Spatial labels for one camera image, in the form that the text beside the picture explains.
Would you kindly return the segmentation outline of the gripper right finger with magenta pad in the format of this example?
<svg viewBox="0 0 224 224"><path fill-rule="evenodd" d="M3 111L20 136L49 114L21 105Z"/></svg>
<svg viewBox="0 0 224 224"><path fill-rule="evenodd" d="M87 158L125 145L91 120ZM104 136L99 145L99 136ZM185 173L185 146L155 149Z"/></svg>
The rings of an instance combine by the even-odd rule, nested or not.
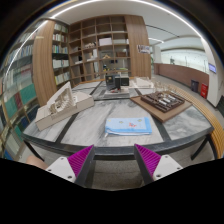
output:
<svg viewBox="0 0 224 224"><path fill-rule="evenodd" d="M182 169L171 156L159 155L138 144L134 145L134 156L145 185Z"/></svg>

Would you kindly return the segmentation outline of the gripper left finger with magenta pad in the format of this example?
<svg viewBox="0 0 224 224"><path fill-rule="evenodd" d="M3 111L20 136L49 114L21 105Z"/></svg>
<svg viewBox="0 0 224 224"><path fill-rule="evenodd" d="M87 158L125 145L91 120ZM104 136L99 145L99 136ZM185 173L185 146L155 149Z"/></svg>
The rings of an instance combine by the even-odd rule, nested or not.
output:
<svg viewBox="0 0 224 224"><path fill-rule="evenodd" d="M69 182L83 186L95 156L94 146L88 146L69 157L59 157L47 171Z"/></svg>

